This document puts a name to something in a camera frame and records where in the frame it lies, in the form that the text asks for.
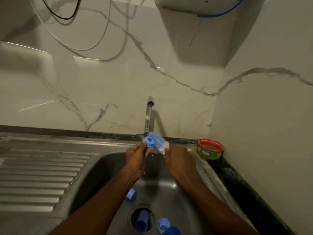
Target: chrome faucet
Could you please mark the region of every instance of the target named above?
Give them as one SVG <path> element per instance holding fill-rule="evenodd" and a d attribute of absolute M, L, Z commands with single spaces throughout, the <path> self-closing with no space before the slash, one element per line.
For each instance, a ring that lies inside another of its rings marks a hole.
<path fill-rule="evenodd" d="M 143 131 L 143 137 L 147 137 L 149 134 L 152 106 L 154 106 L 154 100 L 152 96 L 149 96 L 147 99 L 146 121 L 145 121 L 145 129 Z"/>

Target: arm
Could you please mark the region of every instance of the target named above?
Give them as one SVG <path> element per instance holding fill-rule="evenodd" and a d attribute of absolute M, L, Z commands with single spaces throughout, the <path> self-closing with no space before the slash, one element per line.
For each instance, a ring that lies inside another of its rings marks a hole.
<path fill-rule="evenodd" d="M 166 164 L 172 176 L 201 210 L 214 234 L 258 234 L 201 182 L 196 160 L 186 148 L 170 144 L 170 150 L 166 149 Z"/>
<path fill-rule="evenodd" d="M 49 235 L 106 234 L 128 191 L 144 172 L 144 162 L 151 151 L 146 145 L 143 142 L 127 150 L 123 169 Z"/>

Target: left hand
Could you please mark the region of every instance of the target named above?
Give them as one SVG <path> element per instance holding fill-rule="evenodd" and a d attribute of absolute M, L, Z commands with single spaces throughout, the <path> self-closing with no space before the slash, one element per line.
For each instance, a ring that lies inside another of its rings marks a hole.
<path fill-rule="evenodd" d="M 138 180 L 145 171 L 145 161 L 152 148 L 147 148 L 147 142 L 133 146 L 126 151 L 126 166 L 135 173 L 135 179 Z"/>

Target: blue cap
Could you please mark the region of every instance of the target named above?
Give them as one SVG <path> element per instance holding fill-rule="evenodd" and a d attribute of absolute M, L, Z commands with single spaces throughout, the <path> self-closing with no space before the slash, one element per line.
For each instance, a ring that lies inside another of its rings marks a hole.
<path fill-rule="evenodd" d="M 170 226 L 168 229 L 166 229 L 163 235 L 180 235 L 180 231 L 178 227 Z"/>
<path fill-rule="evenodd" d="M 160 234 L 163 234 L 171 226 L 167 218 L 161 218 L 157 223 L 157 228 Z"/>
<path fill-rule="evenodd" d="M 148 230 L 148 222 L 149 212 L 147 210 L 141 210 L 135 224 L 135 229 L 141 233 L 146 232 Z"/>
<path fill-rule="evenodd" d="M 126 198 L 133 200 L 136 197 L 136 194 L 137 192 L 133 188 L 131 188 L 129 192 L 127 193 Z"/>
<path fill-rule="evenodd" d="M 147 136 L 147 137 L 145 137 L 145 138 L 143 139 L 143 141 L 146 141 L 146 142 L 147 142 L 147 147 L 148 147 L 148 148 L 153 148 L 153 146 L 154 146 L 154 140 L 153 140 L 153 138 Z"/>

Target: stainless steel sink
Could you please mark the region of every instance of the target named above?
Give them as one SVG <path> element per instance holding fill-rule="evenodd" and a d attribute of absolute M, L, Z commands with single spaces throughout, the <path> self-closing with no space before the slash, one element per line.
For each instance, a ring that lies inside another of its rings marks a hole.
<path fill-rule="evenodd" d="M 0 234 L 48 234 L 124 166 L 125 151 L 135 143 L 1 133 Z M 195 156 L 205 185 L 248 221 L 212 168 L 197 155 L 195 146 L 184 146 Z M 158 234 L 157 221 L 162 217 L 182 234 L 210 234 L 157 151 L 148 157 L 145 174 L 133 188 L 136 198 L 125 199 L 107 234 L 139 234 L 131 222 L 139 208 L 151 211 L 145 234 Z"/>

